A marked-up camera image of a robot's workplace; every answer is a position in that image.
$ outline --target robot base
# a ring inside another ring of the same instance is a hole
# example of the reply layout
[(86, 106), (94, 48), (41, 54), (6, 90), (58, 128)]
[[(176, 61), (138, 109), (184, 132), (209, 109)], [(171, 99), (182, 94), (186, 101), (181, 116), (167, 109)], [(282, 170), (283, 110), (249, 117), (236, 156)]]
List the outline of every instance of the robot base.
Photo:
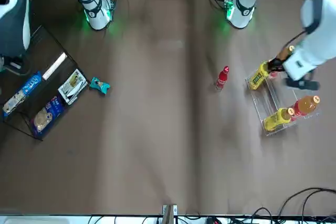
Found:
[(248, 25), (248, 23), (252, 19), (254, 8), (247, 16), (243, 16), (241, 14), (241, 11), (237, 7), (237, 0), (232, 1), (234, 8), (232, 9), (230, 14), (228, 13), (226, 19), (233, 27), (237, 29), (243, 29)]
[(113, 11), (115, 9), (115, 3), (112, 0), (101, 0), (101, 9), (97, 13), (96, 17), (91, 17), (85, 12), (86, 20), (94, 30), (104, 29), (108, 23), (113, 20)]

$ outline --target orange bottle cap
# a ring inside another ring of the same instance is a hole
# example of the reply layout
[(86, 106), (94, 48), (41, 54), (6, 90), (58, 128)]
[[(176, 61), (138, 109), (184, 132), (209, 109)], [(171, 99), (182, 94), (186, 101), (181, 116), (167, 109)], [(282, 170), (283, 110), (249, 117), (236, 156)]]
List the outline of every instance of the orange bottle cap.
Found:
[(320, 103), (320, 98), (319, 98), (317, 95), (314, 95), (314, 97), (313, 97), (313, 101), (314, 101), (315, 103)]

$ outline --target bottle rack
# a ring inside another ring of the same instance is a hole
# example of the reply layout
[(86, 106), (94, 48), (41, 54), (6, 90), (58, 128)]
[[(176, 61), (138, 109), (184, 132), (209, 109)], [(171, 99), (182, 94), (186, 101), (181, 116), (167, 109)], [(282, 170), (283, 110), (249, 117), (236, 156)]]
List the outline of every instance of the bottle rack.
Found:
[(274, 114), (279, 108), (288, 108), (306, 95), (317, 95), (316, 91), (292, 89), (285, 85), (286, 73), (279, 72), (275, 78), (267, 77), (257, 90), (249, 88), (249, 79), (254, 75), (255, 70), (246, 79), (247, 89), (250, 91), (262, 131), (266, 136), (273, 135), (279, 131), (298, 124), (300, 121), (318, 116), (320, 114), (319, 106), (306, 116), (301, 116), (295, 121), (277, 126), (273, 131), (266, 131), (263, 121), (266, 117)]

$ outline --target blue snack bag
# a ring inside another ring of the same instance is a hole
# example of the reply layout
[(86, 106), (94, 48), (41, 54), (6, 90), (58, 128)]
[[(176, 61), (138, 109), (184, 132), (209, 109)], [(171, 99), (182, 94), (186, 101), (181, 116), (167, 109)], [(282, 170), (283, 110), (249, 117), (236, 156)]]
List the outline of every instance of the blue snack bag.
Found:
[(15, 108), (29, 96), (29, 94), (39, 85), (41, 82), (41, 73), (37, 72), (30, 77), (21, 89), (15, 93), (3, 106), (4, 117), (8, 116)]
[(61, 99), (55, 96), (41, 109), (31, 121), (35, 136), (43, 135), (50, 128), (55, 119), (64, 111)]

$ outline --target bottle cap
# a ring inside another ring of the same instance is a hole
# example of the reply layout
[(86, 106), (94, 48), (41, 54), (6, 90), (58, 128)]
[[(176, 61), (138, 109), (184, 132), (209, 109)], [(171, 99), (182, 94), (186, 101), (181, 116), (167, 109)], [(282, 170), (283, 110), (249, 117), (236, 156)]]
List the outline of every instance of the bottle cap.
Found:
[(288, 108), (287, 109), (287, 112), (288, 112), (288, 114), (290, 114), (290, 115), (294, 115), (294, 109), (293, 108)]
[(313, 97), (313, 101), (314, 101), (315, 103), (320, 103), (320, 98), (319, 98), (317, 95), (314, 95), (314, 97)]
[(224, 73), (229, 73), (229, 66), (225, 66), (223, 71)]
[(293, 53), (293, 52), (294, 52), (294, 49), (295, 49), (294, 46), (289, 46), (289, 47), (288, 47), (288, 51), (289, 51), (290, 53)]

